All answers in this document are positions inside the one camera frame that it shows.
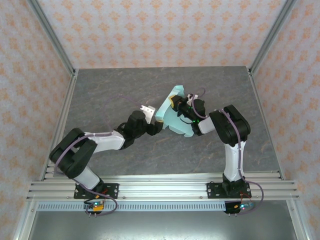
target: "yellow component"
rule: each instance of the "yellow component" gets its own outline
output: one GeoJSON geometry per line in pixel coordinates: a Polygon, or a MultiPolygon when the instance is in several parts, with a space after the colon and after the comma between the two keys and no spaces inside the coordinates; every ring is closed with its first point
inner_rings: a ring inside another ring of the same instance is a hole
{"type": "Polygon", "coordinates": [[[172,101],[172,98],[173,98],[174,96],[176,96],[176,95],[172,95],[172,96],[168,97],[168,99],[169,99],[170,102],[171,102],[171,107],[172,107],[172,108],[175,106],[174,101],[172,101]]]}
{"type": "Polygon", "coordinates": [[[103,205],[100,205],[100,206],[95,206],[95,207],[93,208],[93,211],[94,211],[94,212],[101,212],[103,209],[104,209],[104,206],[103,206],[103,205]]]}

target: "orange floral wallpaper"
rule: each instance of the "orange floral wallpaper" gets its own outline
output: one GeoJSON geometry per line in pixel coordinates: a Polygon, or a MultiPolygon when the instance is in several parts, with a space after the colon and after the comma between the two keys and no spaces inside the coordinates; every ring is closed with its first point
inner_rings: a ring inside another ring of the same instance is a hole
{"type": "Polygon", "coordinates": [[[0,239],[46,160],[70,76],[26,0],[0,1],[0,239]]]}
{"type": "Polygon", "coordinates": [[[285,176],[297,180],[319,236],[320,1],[295,4],[254,80],[277,157],[285,176]]]}
{"type": "Polygon", "coordinates": [[[39,0],[75,68],[250,66],[285,0],[39,0]]]}

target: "gray marble surface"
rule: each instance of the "gray marble surface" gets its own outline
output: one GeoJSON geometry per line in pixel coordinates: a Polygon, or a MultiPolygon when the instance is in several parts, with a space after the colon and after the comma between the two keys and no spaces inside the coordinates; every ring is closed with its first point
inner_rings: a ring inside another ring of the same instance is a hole
{"type": "MultiPolygon", "coordinates": [[[[244,150],[245,172],[279,168],[244,66],[81,69],[64,134],[73,128],[107,132],[106,122],[116,128],[138,109],[125,99],[108,98],[121,94],[159,108],[175,85],[183,85],[185,93],[204,87],[207,113],[233,104],[247,119],[251,134],[244,150]]],[[[223,172],[225,148],[215,131],[186,138],[167,128],[143,135],[125,150],[98,152],[89,166],[101,176],[223,172]]]]}

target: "metal bracket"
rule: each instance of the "metal bracket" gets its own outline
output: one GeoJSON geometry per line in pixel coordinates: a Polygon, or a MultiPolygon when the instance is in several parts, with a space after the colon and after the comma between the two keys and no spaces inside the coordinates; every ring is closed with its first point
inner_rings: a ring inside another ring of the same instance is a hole
{"type": "MultiPolygon", "coordinates": [[[[119,184],[118,183],[104,183],[103,190],[105,195],[114,199],[118,198],[119,184]]],[[[96,195],[84,190],[80,185],[75,185],[74,199],[93,199],[96,195]]]]}
{"type": "Polygon", "coordinates": [[[249,186],[249,183],[245,183],[245,186],[239,190],[240,192],[244,193],[243,196],[240,194],[235,196],[228,196],[225,190],[222,187],[222,182],[209,182],[206,184],[206,193],[208,196],[208,199],[227,199],[227,198],[232,198],[232,199],[238,199],[238,198],[248,198],[246,195],[251,196],[251,189],[249,186]]]}

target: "light blue foam block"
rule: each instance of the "light blue foam block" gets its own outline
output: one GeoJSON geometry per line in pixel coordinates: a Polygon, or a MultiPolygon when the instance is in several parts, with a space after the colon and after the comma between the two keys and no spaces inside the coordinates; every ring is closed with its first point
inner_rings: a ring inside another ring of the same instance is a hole
{"type": "Polygon", "coordinates": [[[181,121],[180,118],[177,116],[177,112],[175,112],[171,107],[169,97],[173,95],[178,95],[184,98],[184,86],[176,85],[172,89],[172,91],[166,97],[159,110],[156,112],[155,119],[157,121],[163,121],[162,129],[165,129],[167,126],[169,126],[169,129],[177,134],[184,134],[186,138],[192,137],[194,135],[194,132],[191,128],[191,125],[183,122],[185,121],[189,123],[190,119],[185,118],[183,115],[181,115],[181,119],[183,120],[181,121]]]}

